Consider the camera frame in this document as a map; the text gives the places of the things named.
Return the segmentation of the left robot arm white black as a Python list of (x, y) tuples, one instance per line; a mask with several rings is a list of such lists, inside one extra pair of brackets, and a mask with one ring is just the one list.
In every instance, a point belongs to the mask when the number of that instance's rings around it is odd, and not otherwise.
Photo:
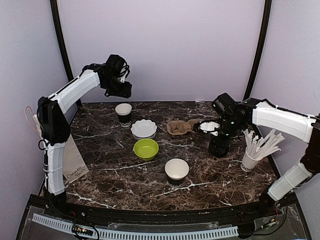
[(45, 152), (45, 188), (51, 196), (65, 192), (63, 181), (63, 155), (71, 135), (70, 124), (65, 114), (80, 98), (94, 88), (105, 90), (105, 96), (128, 99), (132, 84), (126, 81), (130, 74), (127, 61), (111, 54), (105, 63), (91, 63), (61, 89), (38, 100), (36, 117), (41, 129), (38, 147)]

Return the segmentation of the stack of paper cups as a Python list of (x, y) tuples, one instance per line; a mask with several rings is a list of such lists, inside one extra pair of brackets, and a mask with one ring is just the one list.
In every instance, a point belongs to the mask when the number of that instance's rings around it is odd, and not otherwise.
[(121, 103), (115, 107), (121, 127), (129, 128), (132, 124), (132, 106), (128, 103)]

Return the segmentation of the kraft paper bag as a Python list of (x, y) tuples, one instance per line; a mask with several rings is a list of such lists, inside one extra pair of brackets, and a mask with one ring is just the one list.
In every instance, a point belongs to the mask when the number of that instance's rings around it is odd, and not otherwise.
[[(29, 125), (36, 131), (39, 139), (42, 140), (40, 124), (30, 106), (25, 108), (24, 114)], [(72, 135), (70, 134), (67, 142), (65, 143), (63, 152), (63, 176), (68, 183), (71, 184), (88, 172), (89, 169), (86, 166)]]

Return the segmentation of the cardboard cup carrier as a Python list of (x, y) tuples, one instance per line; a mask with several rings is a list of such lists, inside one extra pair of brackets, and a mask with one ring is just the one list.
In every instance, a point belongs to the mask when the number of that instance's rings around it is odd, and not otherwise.
[(196, 133), (194, 131), (194, 125), (201, 122), (202, 119), (190, 119), (188, 121), (183, 120), (171, 120), (166, 124), (167, 132), (173, 136), (182, 136), (188, 133)]

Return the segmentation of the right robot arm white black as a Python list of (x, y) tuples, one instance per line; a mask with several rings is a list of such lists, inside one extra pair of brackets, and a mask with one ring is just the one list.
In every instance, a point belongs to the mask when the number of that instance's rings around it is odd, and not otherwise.
[(229, 94), (219, 95), (212, 103), (220, 117), (217, 135), (213, 135), (208, 151), (216, 158), (227, 155), (230, 138), (248, 125), (268, 127), (294, 136), (308, 146), (301, 159), (285, 175), (276, 180), (255, 205), (255, 213), (266, 217), (275, 203), (287, 193), (320, 172), (320, 118), (277, 107), (267, 99), (248, 98), (236, 102)]

